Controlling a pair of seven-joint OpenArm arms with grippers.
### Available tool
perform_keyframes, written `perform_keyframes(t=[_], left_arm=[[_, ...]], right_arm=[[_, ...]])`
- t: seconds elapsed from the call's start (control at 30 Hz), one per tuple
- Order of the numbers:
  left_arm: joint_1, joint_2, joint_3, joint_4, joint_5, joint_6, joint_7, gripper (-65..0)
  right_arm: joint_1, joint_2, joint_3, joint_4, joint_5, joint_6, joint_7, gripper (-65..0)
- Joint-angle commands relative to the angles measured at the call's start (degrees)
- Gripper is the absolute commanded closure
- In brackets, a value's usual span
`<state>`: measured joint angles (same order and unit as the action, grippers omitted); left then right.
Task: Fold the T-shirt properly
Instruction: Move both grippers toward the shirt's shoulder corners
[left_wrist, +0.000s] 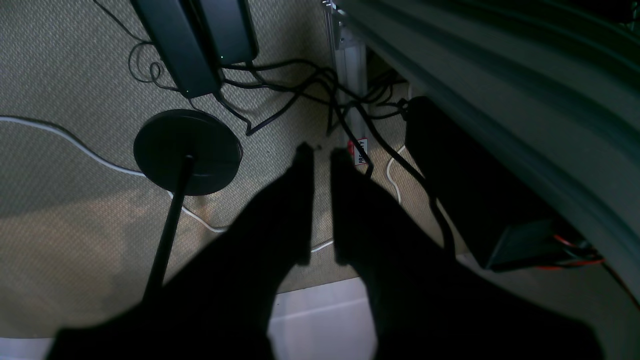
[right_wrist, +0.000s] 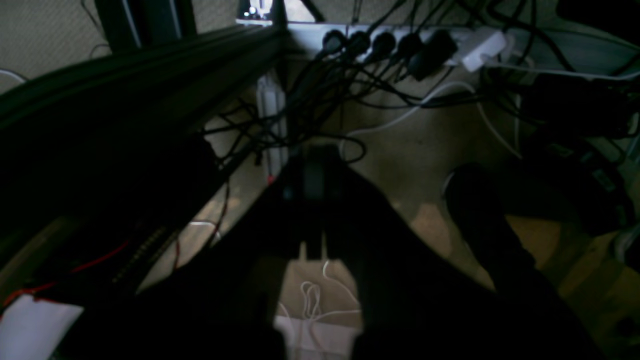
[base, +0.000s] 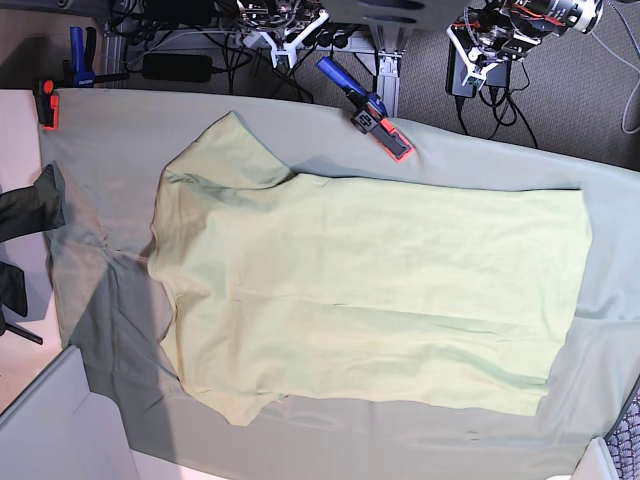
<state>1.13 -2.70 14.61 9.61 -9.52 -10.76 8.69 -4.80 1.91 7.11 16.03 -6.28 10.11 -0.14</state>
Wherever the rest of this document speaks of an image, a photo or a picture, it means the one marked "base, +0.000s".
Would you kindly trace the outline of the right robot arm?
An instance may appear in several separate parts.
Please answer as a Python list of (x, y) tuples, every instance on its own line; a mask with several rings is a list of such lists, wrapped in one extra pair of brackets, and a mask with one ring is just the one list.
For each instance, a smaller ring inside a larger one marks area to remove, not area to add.
[(237, 1), (241, 45), (266, 49), (274, 68), (293, 69), (305, 40), (329, 19), (320, 1)]

